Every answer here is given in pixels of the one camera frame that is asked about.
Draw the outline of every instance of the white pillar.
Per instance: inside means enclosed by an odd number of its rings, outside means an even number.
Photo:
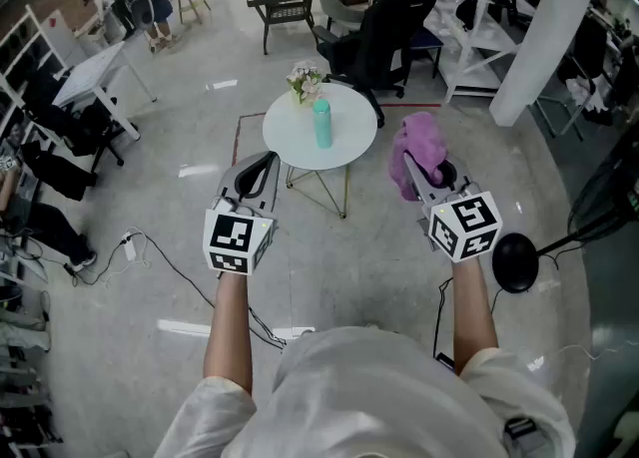
[[[590,0],[541,0],[515,60],[490,104],[499,126],[512,126],[557,69]]]

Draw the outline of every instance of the pink cloth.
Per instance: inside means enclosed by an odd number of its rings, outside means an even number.
[[[435,120],[427,112],[411,114],[403,119],[392,141],[388,162],[388,173],[399,187],[401,196],[407,201],[417,201],[407,177],[404,152],[409,152],[435,183],[441,183],[442,174],[437,166],[446,159],[448,151]]]

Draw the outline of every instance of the black round lamp base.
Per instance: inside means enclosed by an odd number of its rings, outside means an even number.
[[[537,278],[537,249],[526,236],[511,232],[503,236],[492,252],[492,271],[505,291],[521,293]]]

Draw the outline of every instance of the black stand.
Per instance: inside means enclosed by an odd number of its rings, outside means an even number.
[[[492,254],[492,270],[499,285],[509,293],[521,293],[534,283],[539,272],[539,257],[556,250],[571,241],[582,239],[604,224],[618,219],[619,212],[610,212],[595,219],[581,229],[537,250],[523,234],[511,232],[503,236]]]

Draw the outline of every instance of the red floor marking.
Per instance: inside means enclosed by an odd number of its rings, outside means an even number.
[[[436,108],[436,107],[441,107],[441,104],[439,103],[382,103],[380,106],[381,107],[408,107],[408,108],[418,108],[418,107]],[[240,144],[240,129],[242,128],[242,119],[257,118],[265,114],[266,112],[258,112],[256,114],[246,114],[245,116],[238,117],[238,127],[236,128],[236,139],[233,144],[233,160],[231,163],[232,166],[234,166],[238,162],[238,145]]]

